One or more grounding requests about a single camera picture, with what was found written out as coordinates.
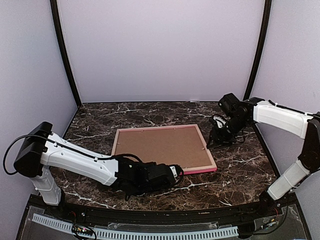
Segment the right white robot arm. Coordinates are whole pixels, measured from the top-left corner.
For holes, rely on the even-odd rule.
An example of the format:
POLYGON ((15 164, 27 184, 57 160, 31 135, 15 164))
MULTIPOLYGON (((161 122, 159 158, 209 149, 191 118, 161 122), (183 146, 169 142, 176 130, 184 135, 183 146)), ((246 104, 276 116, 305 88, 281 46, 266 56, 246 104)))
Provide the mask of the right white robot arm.
POLYGON ((238 99, 224 95, 218 106, 224 116, 213 115, 206 147, 218 148, 240 143, 246 127, 256 127, 274 158, 281 175, 261 195, 255 213, 266 217, 274 201, 296 189, 320 169, 320 114, 292 109, 271 100, 238 99))

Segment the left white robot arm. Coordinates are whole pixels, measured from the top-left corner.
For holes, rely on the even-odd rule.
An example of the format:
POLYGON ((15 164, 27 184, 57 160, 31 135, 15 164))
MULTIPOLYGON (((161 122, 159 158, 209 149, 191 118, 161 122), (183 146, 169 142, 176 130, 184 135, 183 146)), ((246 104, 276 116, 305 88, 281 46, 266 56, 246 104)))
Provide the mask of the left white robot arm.
POLYGON ((42 122, 29 134, 16 138, 6 149, 4 172, 27 177, 46 205, 60 218, 71 213, 65 194, 58 187, 50 168, 60 168, 93 179, 114 191, 122 191, 125 200, 131 196, 170 189, 184 177, 177 164, 143 162, 131 153, 103 155, 77 146, 52 132, 53 125, 42 122))

